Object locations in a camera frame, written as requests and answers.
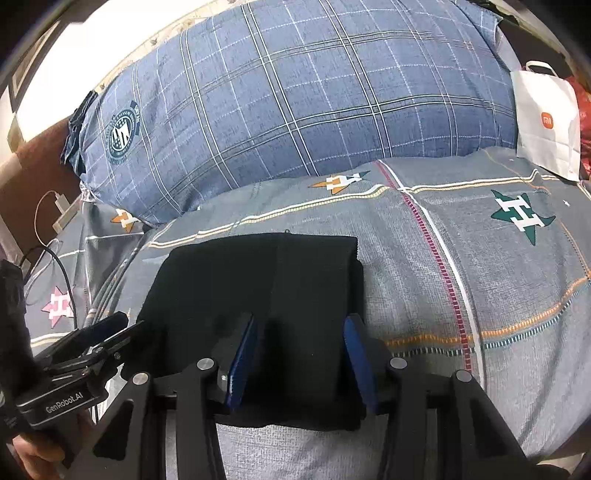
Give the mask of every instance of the red stripe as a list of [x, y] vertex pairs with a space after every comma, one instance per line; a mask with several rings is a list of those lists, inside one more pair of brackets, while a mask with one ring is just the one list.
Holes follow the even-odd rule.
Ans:
[[[388, 184], [393, 189], [397, 189], [396, 185], [394, 184], [394, 182], [390, 178], [388, 171], [384, 168], [382, 163], [379, 161], [376, 161], [374, 163], [382, 171], [382, 174], [384, 174], [384, 177], [386, 177]], [[441, 255], [439, 255], [439, 252], [437, 250], [437, 246], [435, 245], [435, 242], [433, 241], [433, 238], [431, 237], [429, 230], [427, 230], [427, 227], [425, 226], [425, 222], [423, 221], [423, 218], [421, 217], [421, 214], [418, 212], [417, 208], [415, 207], [413, 201], [411, 200], [409, 195], [407, 195], [406, 193], [402, 194], [402, 198], [404, 199], [404, 202], [408, 205], [408, 207], [411, 209], [421, 231], [423, 232], [423, 235], [425, 236], [425, 239], [427, 240], [427, 243], [429, 245], [429, 248], [431, 249], [431, 252], [435, 256], [435, 260], [437, 261], [437, 266], [439, 267], [441, 275], [443, 276], [443, 280], [445, 281], [447, 292], [449, 293], [449, 297], [450, 297], [450, 300], [452, 301], [452, 305], [453, 305], [453, 310], [456, 315], [457, 328], [460, 332], [460, 341], [462, 343], [462, 352], [464, 354], [464, 368], [466, 370], [468, 370], [469, 372], [472, 372], [472, 360], [470, 358], [470, 345], [468, 343], [468, 337], [466, 336], [466, 330], [464, 328], [464, 319], [462, 317], [462, 311], [460, 310], [460, 304], [457, 301], [456, 291], [454, 290], [452, 281], [449, 277], [449, 274], [447, 273], [447, 268], [445, 267], [445, 264], [443, 263], [443, 260], [441, 259]]]

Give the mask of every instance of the red plastic bag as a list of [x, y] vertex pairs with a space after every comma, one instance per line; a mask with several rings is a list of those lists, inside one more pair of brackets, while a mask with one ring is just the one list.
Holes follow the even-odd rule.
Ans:
[[577, 103], [579, 104], [579, 118], [581, 123], [581, 166], [585, 171], [585, 178], [583, 178], [583, 169], [581, 169], [581, 178], [588, 180], [591, 176], [591, 94], [587, 93], [583, 86], [577, 82], [574, 77], [566, 79], [577, 96]]

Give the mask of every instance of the screw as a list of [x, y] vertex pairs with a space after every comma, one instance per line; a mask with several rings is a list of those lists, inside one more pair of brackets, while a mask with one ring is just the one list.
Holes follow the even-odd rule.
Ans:
[[456, 378], [460, 382], [468, 383], [472, 380], [472, 374], [468, 370], [458, 370], [456, 372]]
[[144, 385], [148, 381], [148, 378], [148, 374], [140, 372], [139, 374], [134, 375], [133, 382], [136, 385]]
[[197, 368], [199, 370], [209, 370], [211, 367], [213, 367], [213, 360], [211, 358], [202, 358], [197, 362]]
[[408, 362], [399, 356], [390, 359], [390, 366], [397, 370], [403, 370], [407, 367]]

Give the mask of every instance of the green star emblem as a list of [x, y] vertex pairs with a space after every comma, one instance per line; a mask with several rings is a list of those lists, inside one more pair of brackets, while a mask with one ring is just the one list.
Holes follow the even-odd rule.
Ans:
[[491, 191], [495, 194], [495, 200], [501, 207], [491, 215], [491, 218], [514, 223], [520, 232], [525, 233], [532, 245], [535, 245], [535, 227], [548, 226], [556, 218], [556, 216], [544, 218], [534, 213], [530, 198], [526, 193], [518, 195], [514, 199], [496, 190]]

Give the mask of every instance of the bag handle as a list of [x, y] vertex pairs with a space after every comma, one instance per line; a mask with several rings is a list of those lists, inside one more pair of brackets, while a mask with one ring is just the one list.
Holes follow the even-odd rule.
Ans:
[[554, 69], [544, 61], [530, 60], [528, 63], [525, 64], [525, 69], [528, 72], [531, 72], [530, 67], [542, 67], [544, 69], [548, 69], [549, 71], [551, 71], [555, 77], [558, 76], [556, 74], [556, 72], [554, 71]]

